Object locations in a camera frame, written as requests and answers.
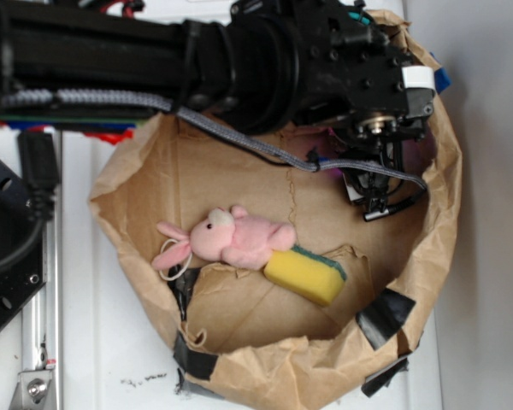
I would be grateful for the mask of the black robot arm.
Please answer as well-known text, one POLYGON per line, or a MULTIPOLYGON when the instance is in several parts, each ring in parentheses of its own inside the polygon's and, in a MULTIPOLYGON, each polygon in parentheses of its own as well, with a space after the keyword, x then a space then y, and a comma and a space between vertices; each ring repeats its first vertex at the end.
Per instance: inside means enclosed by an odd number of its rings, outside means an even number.
POLYGON ((136 20, 107 1, 0 1, 0 120, 93 124, 210 112, 231 144, 297 126, 331 128, 335 160, 279 156, 310 172, 341 170, 365 220, 415 204, 425 182, 404 171, 402 143, 425 136, 433 70, 397 46, 362 1, 237 1, 228 24, 136 20))

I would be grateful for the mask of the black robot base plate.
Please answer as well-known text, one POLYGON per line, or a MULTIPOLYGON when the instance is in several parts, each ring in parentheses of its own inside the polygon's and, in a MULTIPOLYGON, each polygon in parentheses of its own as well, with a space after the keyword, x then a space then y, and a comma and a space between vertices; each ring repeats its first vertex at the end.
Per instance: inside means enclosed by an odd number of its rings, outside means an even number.
MULTIPOLYGON (((0 260, 32 231, 30 197, 21 178, 0 160, 0 260)), ((0 269, 0 332, 44 285, 42 243, 24 259, 0 269)))

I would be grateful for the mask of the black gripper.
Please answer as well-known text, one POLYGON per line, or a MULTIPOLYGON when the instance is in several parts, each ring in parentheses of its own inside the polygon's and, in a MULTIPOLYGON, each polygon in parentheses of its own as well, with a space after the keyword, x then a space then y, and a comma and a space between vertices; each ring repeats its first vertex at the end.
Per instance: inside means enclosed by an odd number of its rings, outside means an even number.
POLYGON ((433 69, 394 45, 363 1, 296 1, 308 51, 294 121, 333 129, 350 201, 365 221, 414 205, 426 184, 404 169, 403 143, 425 137, 436 94, 433 69))

